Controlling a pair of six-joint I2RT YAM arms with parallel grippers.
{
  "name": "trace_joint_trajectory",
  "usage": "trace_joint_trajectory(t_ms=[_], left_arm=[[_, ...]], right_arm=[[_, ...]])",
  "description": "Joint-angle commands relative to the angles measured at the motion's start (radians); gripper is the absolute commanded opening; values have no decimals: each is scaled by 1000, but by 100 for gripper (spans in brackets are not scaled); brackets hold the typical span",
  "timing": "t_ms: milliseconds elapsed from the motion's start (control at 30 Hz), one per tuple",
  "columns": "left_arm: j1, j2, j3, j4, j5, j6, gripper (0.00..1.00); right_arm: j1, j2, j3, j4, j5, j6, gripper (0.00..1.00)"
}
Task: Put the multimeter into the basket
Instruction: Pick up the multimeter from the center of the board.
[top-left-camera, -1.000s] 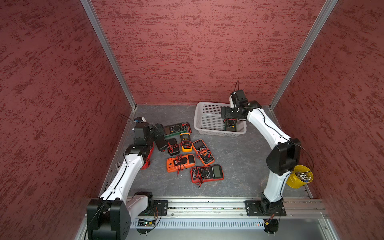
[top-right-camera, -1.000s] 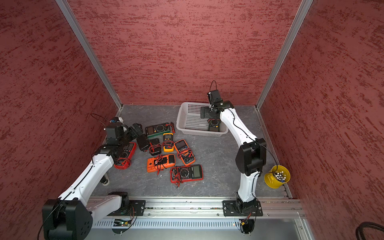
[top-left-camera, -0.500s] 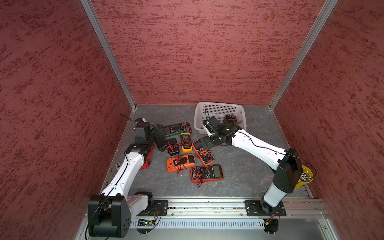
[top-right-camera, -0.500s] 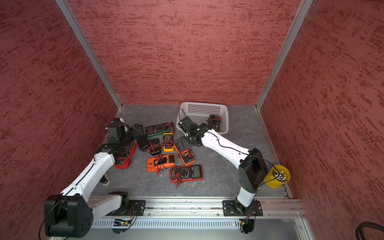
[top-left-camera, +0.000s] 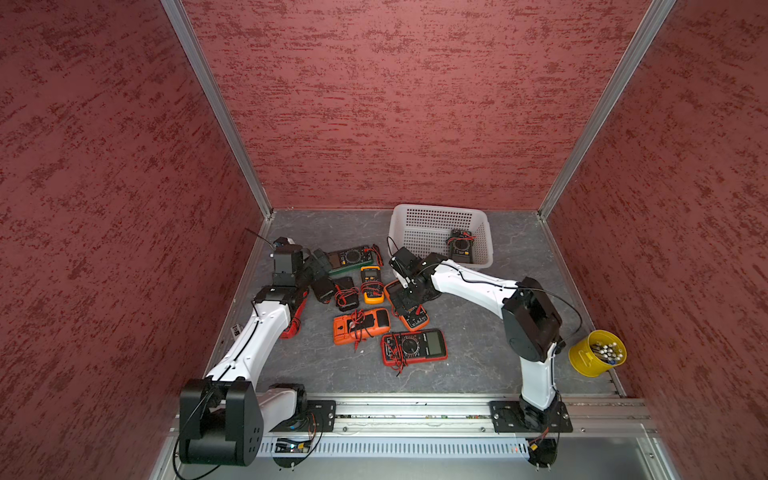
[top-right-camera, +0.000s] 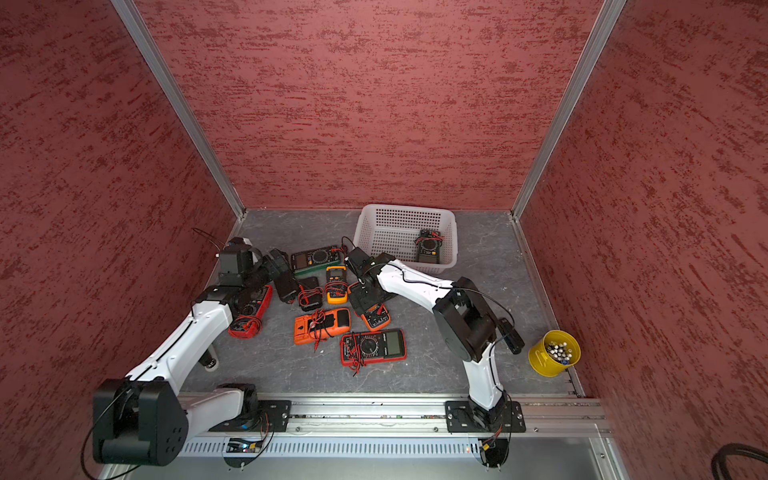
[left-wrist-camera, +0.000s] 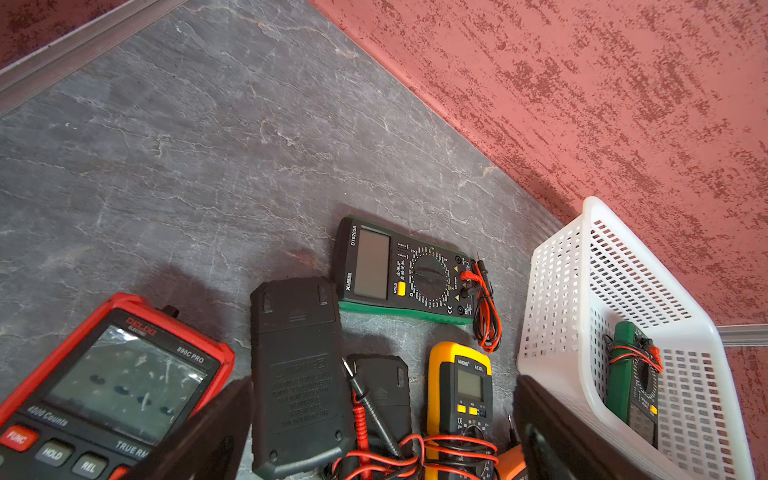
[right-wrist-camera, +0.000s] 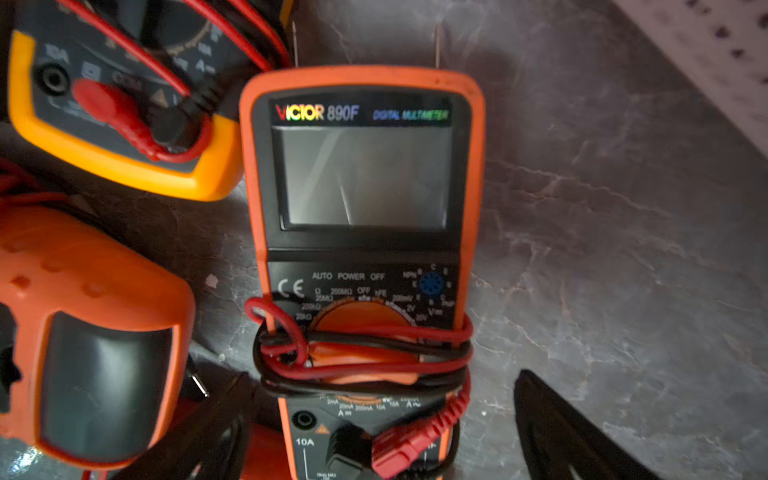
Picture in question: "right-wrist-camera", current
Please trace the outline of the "orange Victor multimeter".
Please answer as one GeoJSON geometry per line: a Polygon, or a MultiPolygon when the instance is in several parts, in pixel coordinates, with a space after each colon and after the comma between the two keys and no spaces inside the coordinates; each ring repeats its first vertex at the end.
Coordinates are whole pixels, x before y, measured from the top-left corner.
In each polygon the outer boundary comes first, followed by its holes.
{"type": "Polygon", "coordinates": [[[485,101],[405,66],[261,74],[239,104],[253,359],[295,479],[440,479],[470,401],[485,101]]]}

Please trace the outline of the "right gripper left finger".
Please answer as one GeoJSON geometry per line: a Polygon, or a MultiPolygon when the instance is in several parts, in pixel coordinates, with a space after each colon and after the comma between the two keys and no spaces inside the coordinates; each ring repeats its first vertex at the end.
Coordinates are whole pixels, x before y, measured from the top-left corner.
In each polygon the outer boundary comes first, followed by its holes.
{"type": "Polygon", "coordinates": [[[117,479],[238,479],[253,423],[254,382],[245,373],[119,471],[117,479]]]}

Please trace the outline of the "yellow multimeter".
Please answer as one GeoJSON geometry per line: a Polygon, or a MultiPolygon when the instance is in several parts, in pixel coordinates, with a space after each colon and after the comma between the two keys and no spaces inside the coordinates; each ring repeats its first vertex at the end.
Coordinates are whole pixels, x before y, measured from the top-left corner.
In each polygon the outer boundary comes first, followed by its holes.
{"type": "Polygon", "coordinates": [[[5,1],[2,102],[18,134],[150,193],[226,197],[242,174],[238,101],[286,67],[291,1],[5,1]]]}

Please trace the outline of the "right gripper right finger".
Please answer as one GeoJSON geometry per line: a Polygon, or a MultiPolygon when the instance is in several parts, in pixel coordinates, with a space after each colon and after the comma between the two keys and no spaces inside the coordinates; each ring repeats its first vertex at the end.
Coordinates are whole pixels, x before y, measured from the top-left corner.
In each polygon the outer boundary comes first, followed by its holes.
{"type": "Polygon", "coordinates": [[[658,477],[530,370],[522,370],[515,381],[514,407],[532,479],[658,477]]]}

